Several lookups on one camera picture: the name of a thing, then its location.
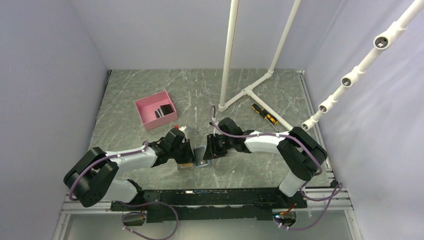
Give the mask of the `grey leather card holder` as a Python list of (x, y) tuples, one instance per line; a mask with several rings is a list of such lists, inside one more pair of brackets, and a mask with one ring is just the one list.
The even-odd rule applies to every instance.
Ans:
[(206, 153), (206, 149), (207, 149), (206, 145), (195, 147), (192, 150), (194, 160), (192, 162), (189, 162), (189, 163), (177, 164), (177, 169), (180, 171), (180, 170), (186, 170), (186, 169), (187, 170), (188, 169), (197, 169), (197, 168), (204, 168), (204, 167), (211, 166), (212, 165), (211, 159), (207, 159), (207, 160), (203, 159), (203, 157)]

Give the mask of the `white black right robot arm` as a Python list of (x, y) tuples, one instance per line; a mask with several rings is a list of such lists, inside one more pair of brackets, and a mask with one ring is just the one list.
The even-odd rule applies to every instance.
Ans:
[(242, 130), (229, 117), (210, 125), (217, 131), (207, 135), (203, 160), (224, 157), (229, 150), (239, 153), (280, 154), (289, 168), (275, 194), (276, 203), (287, 208), (295, 201), (295, 194), (314, 176), (322, 173), (321, 165), (328, 154), (303, 128), (285, 132)]

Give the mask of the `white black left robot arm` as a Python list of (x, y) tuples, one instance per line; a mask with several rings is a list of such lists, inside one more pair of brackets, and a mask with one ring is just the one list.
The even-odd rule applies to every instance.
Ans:
[(93, 147), (65, 175), (69, 200), (85, 208), (100, 201), (120, 201), (131, 210), (144, 203), (143, 189), (131, 179), (118, 180), (118, 174), (141, 168), (154, 168), (175, 160), (191, 164), (195, 156), (187, 137), (187, 128), (174, 127), (157, 141), (144, 141), (142, 146), (122, 151), (104, 151)]

